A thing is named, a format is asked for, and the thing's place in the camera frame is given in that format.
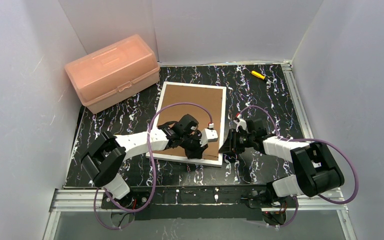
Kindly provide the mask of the white picture frame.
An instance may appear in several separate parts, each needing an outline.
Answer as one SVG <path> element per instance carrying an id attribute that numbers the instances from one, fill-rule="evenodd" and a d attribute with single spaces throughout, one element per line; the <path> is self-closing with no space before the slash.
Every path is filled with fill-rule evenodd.
<path id="1" fill-rule="evenodd" d="M 218 135 L 217 142 L 210 142 L 203 152 L 201 159 L 188 159 L 185 150 L 180 146 L 162 151 L 155 151 L 153 157 L 157 160 L 174 161 L 185 164 L 196 164 L 220 168 L 223 164 L 223 155 L 218 153 L 225 139 L 227 88 L 190 83 L 168 82 L 163 83 L 157 110 L 175 103 L 194 103 L 209 111 Z M 179 121 L 181 117 L 189 114 L 198 121 L 198 129 L 202 132 L 208 127 L 210 118 L 201 108 L 192 105 L 177 105 L 165 109 L 153 123 L 153 127 L 168 121 Z"/>

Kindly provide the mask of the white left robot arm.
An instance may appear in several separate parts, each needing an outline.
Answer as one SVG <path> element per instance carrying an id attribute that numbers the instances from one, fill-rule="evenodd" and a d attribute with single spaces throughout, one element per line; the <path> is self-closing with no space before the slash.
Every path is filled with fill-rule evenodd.
<path id="1" fill-rule="evenodd" d="M 81 167 L 86 171 L 97 188 L 105 188 L 112 197 L 120 200 L 130 192 L 129 185 L 119 174 L 124 160 L 149 151 L 165 151 L 181 147 L 189 160 L 202 159 L 209 143 L 218 140 L 213 123 L 200 131 L 198 121 L 190 114 L 179 121 L 168 121 L 150 132 L 129 135 L 101 133 L 80 158 Z"/>

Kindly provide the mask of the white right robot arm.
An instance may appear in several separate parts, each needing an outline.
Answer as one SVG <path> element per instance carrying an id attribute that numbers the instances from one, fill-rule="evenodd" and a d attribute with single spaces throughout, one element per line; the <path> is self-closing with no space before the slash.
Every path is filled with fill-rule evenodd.
<path id="1" fill-rule="evenodd" d="M 325 143 L 282 140 L 268 133 L 260 118 L 236 118 L 235 123 L 237 127 L 228 131 L 219 153 L 239 155 L 252 148 L 293 165 L 293 175 L 267 183 L 258 197 L 272 201 L 290 195 L 314 197 L 344 184 L 344 175 Z"/>

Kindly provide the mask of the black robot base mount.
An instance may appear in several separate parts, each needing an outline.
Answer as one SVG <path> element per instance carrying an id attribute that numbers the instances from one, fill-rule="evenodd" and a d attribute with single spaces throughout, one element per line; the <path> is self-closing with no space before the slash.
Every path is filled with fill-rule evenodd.
<path id="1" fill-rule="evenodd" d="M 137 210 L 134 215 L 138 221 L 236 218 L 278 224 L 283 224 L 287 211 L 296 207 L 290 196 L 265 196 L 266 187 L 261 184 L 157 186 L 153 195 L 151 190 L 150 186 L 132 186 L 125 197 L 114 200 L 104 194 L 101 207 Z"/>

